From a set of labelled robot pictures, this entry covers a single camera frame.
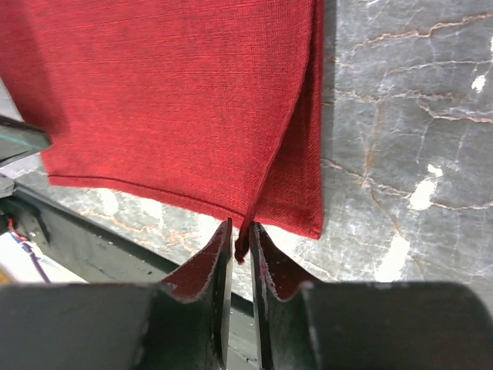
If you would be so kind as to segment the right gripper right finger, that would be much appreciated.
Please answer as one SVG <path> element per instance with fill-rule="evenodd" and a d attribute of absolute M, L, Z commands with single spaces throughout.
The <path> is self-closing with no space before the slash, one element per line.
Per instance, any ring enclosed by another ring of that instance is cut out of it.
<path fill-rule="evenodd" d="M 492 318 L 452 282 L 324 282 L 249 229 L 262 369 L 490 369 Z"/>

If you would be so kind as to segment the dark red cloth napkin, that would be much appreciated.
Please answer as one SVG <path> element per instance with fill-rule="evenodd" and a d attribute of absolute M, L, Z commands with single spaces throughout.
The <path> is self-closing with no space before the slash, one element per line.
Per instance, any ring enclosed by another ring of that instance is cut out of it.
<path fill-rule="evenodd" d="M 317 239 L 322 1 L 3 1 L 1 78 L 50 182 Z"/>

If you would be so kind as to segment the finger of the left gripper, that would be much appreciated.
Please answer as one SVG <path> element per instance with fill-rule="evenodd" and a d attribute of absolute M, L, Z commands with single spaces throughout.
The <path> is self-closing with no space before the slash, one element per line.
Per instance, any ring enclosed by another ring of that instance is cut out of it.
<path fill-rule="evenodd" d="M 52 141 L 45 131 L 7 116 L 1 116 L 1 165 L 46 150 Z"/>

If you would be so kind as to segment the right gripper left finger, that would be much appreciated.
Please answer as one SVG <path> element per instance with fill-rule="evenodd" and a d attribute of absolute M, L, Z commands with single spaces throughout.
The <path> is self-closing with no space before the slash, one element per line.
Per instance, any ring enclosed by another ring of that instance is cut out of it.
<path fill-rule="evenodd" d="M 232 224 L 156 283 L 1 289 L 3 369 L 224 369 Z"/>

